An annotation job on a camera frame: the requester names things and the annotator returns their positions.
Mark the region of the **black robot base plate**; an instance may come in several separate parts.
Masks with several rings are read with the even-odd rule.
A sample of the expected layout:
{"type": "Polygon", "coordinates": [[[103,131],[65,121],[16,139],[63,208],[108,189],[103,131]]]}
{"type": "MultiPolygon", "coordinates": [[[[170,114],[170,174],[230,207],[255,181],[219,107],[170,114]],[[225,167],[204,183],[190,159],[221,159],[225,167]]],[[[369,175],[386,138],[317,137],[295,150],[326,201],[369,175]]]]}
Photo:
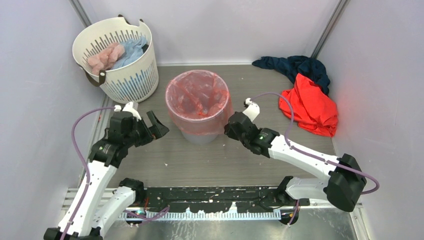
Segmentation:
{"type": "Polygon", "coordinates": [[[170,213],[226,213],[235,206],[237,213],[270,213],[281,207],[293,209],[295,200],[282,200],[276,186],[148,187],[144,196],[130,207],[170,213]]]}

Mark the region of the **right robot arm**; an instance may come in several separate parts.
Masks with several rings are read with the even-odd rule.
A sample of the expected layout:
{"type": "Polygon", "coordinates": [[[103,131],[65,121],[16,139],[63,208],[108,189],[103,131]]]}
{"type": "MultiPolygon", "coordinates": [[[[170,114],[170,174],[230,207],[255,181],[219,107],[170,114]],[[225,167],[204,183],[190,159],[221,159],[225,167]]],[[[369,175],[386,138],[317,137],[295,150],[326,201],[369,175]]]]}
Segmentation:
{"type": "Polygon", "coordinates": [[[269,128],[258,128],[245,114],[235,112],[224,127],[227,137],[241,142],[253,154],[280,160],[313,175],[313,178],[286,176],[274,197],[283,205],[301,199],[327,200],[344,212],[352,212],[366,186],[356,159],[328,155],[302,146],[269,128]]]}

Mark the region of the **grey plastic trash bin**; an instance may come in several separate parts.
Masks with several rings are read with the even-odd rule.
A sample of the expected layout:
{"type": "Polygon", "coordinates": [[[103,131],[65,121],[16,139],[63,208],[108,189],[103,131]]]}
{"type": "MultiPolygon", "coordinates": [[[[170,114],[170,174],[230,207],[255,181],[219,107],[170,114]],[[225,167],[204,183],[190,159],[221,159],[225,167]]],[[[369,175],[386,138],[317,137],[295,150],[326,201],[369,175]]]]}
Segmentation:
{"type": "Polygon", "coordinates": [[[184,131],[182,131],[181,133],[188,142],[195,145],[205,145],[205,144],[211,143],[213,140],[215,140],[218,137],[218,134],[197,135],[197,134],[186,133],[184,131]]]}

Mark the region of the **red plastic trash bag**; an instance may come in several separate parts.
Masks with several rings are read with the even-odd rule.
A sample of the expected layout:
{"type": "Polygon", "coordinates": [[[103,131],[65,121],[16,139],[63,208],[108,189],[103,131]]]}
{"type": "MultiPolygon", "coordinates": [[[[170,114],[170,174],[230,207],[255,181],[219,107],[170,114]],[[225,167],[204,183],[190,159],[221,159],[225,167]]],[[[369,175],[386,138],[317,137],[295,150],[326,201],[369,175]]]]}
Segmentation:
{"type": "Polygon", "coordinates": [[[165,102],[174,124],[186,134],[221,135],[234,113],[229,87],[215,72],[195,69],[169,81],[165,102]]]}

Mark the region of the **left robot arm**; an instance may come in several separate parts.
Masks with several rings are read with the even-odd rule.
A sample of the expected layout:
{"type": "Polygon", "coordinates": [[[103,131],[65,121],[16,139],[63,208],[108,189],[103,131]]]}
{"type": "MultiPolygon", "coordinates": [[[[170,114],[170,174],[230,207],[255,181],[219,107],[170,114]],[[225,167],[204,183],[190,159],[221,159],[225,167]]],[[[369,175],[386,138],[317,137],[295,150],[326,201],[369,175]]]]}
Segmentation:
{"type": "Polygon", "coordinates": [[[134,109],[117,111],[110,117],[103,138],[91,147],[88,159],[83,161],[85,177],[67,213],[57,227],[45,231],[45,240],[102,240],[127,207],[138,207],[145,202],[143,182],[125,178],[117,188],[117,195],[99,207],[128,150],[145,146],[169,132],[153,111],[148,111],[147,117],[151,126],[134,109]]]}

